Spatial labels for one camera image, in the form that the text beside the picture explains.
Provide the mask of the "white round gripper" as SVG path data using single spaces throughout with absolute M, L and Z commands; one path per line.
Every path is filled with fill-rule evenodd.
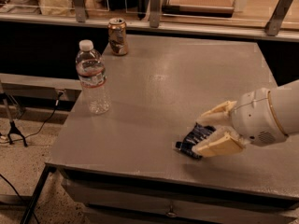
M 201 114 L 196 122 L 202 126 L 220 126 L 192 147 L 192 152 L 204 158 L 242 152 L 243 138 L 259 147 L 285 142 L 288 138 L 272 106 L 270 90 L 266 88 L 246 93 L 237 102 L 216 105 Z

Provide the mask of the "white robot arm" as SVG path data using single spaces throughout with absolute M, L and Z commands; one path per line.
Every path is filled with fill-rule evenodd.
M 246 145 L 265 147 L 299 133 L 299 82 L 242 95 L 200 115 L 197 122 L 216 131 L 192 147 L 204 158 L 243 151 Z

